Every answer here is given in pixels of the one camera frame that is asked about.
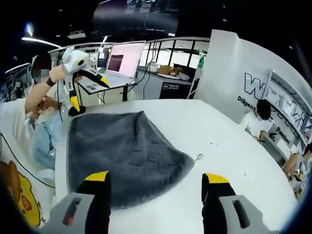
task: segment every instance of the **white table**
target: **white table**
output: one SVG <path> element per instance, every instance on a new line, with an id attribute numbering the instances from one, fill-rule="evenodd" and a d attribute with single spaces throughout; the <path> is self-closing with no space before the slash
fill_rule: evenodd
<path id="1" fill-rule="evenodd" d="M 262 213 L 271 230 L 281 229 L 297 201 L 288 180 L 267 151 L 225 115 L 201 100 L 145 100 L 88 107 L 88 113 L 143 110 L 164 136 L 196 161 L 185 178 L 164 195 L 127 210 L 113 211 L 109 233 L 201 234 L 201 176 L 226 177 Z M 65 133 L 70 119 L 65 122 Z M 56 194 L 67 195 L 67 134 L 57 146 Z"/>

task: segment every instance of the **ceiling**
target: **ceiling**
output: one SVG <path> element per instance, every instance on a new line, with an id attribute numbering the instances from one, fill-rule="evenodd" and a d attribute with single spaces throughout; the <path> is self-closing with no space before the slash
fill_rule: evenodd
<path id="1" fill-rule="evenodd" d="M 40 52 L 54 49 L 49 45 L 21 41 L 21 37 L 28 36 L 25 34 L 28 22 L 33 25 L 34 38 L 60 46 L 102 41 L 101 35 L 106 35 L 106 32 L 94 33 L 92 22 L 99 2 L 101 1 L 6 2 L 6 9 L 11 15 L 6 18 L 2 15 L 2 32 L 5 34 L 5 46 L 1 54 L 3 62 L 0 65 L 2 79 L 4 71 L 30 62 Z M 308 7 L 303 2 L 178 0 L 177 4 L 179 17 L 176 36 L 210 37 L 212 29 L 237 32 L 240 38 L 261 45 L 282 57 L 312 84 L 312 45 L 309 42 L 308 27 L 311 20 Z M 83 30 L 86 38 L 68 39 L 67 35 L 75 30 Z M 166 35 L 151 31 L 124 30 L 113 33 L 108 41 L 164 37 Z"/>

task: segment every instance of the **bracelet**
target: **bracelet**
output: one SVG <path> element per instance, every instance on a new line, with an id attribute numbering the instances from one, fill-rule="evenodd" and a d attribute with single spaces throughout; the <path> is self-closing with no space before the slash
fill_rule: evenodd
<path id="1" fill-rule="evenodd" d="M 50 77 L 47 79 L 46 83 L 47 83 L 50 87 L 52 87 L 53 85 L 56 84 L 56 83 L 54 83 L 54 82 L 51 80 Z"/>

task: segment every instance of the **gray fabric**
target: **gray fabric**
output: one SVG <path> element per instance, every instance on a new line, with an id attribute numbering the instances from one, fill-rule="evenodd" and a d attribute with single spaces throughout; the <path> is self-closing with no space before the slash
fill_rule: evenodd
<path id="1" fill-rule="evenodd" d="M 193 166 L 193 159 L 175 149 L 144 112 L 88 114 L 71 123 L 70 191 L 75 192 L 88 175 L 110 171 L 112 208 L 127 208 L 161 195 Z"/>

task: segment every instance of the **gray gripper base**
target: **gray gripper base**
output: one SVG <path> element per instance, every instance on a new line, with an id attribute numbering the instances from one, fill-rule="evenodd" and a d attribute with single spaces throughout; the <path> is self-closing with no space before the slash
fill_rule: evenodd
<path id="1" fill-rule="evenodd" d="M 50 212 L 50 220 L 41 229 L 41 234 L 84 234 L 88 211 L 94 195 L 71 193 L 59 202 Z M 74 222 L 67 226 L 63 223 L 65 215 L 73 203 L 78 203 Z"/>
<path id="2" fill-rule="evenodd" d="M 263 215 L 245 196 L 223 196 L 228 234 L 273 234 L 263 223 Z"/>

